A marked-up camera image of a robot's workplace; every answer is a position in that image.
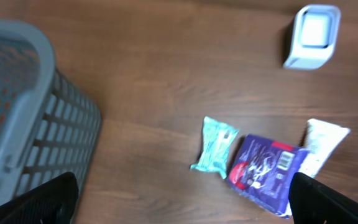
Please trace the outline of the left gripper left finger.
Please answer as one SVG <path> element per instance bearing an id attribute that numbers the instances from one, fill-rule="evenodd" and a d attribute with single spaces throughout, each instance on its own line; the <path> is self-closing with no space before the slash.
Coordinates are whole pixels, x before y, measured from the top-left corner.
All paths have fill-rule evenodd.
<path id="1" fill-rule="evenodd" d="M 69 224 L 79 198 L 72 172 L 28 191 L 0 206 L 0 224 Z"/>

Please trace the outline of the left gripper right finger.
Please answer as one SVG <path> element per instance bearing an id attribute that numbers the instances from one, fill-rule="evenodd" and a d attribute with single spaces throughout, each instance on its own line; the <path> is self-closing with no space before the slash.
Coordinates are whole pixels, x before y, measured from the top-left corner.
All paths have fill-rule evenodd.
<path id="1" fill-rule="evenodd" d="M 304 173 L 290 184 L 289 202 L 295 224 L 358 224 L 358 203 Z"/>

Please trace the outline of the white tube gold cap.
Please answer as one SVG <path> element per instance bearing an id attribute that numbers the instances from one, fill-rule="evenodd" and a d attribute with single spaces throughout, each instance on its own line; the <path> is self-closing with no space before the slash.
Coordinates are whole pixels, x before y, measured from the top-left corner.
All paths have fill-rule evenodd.
<path id="1" fill-rule="evenodd" d="M 340 125 L 315 118 L 309 119 L 303 147 L 309 153 L 299 171 L 314 178 L 350 131 Z"/>

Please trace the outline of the purple tissue pack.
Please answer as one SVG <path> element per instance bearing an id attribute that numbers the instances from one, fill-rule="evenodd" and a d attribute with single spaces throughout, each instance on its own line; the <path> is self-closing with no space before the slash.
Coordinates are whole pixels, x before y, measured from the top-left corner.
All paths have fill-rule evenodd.
<path id="1" fill-rule="evenodd" d="M 236 155 L 227 183 L 239 195 L 288 219 L 291 180 L 308 154 L 301 147 L 249 134 Z"/>

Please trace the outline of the teal wet wipes pack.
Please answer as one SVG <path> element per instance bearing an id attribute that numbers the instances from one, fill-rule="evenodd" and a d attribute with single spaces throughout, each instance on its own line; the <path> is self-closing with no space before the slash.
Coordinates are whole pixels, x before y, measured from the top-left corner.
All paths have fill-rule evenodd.
<path id="1" fill-rule="evenodd" d="M 222 179 L 226 179 L 230 147 L 238 133 L 239 130 L 231 125 L 205 116 L 201 154 L 198 162 L 192 164 L 190 169 L 218 173 Z"/>

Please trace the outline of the white barcode scanner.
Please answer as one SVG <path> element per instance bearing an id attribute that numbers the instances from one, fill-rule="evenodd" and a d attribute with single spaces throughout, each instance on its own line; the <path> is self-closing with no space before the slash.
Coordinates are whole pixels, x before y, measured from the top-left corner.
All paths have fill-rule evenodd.
<path id="1" fill-rule="evenodd" d="M 289 70 L 316 70 L 334 54 L 341 10 L 329 4 L 309 4 L 296 14 L 291 42 L 283 67 Z"/>

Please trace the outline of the grey plastic shopping basket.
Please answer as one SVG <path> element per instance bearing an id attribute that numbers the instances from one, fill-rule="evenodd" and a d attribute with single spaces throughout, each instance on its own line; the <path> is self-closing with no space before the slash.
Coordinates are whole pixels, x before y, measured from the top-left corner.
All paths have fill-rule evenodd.
<path id="1" fill-rule="evenodd" d="M 0 19 L 0 206 L 65 173 L 86 181 L 102 118 L 36 27 Z"/>

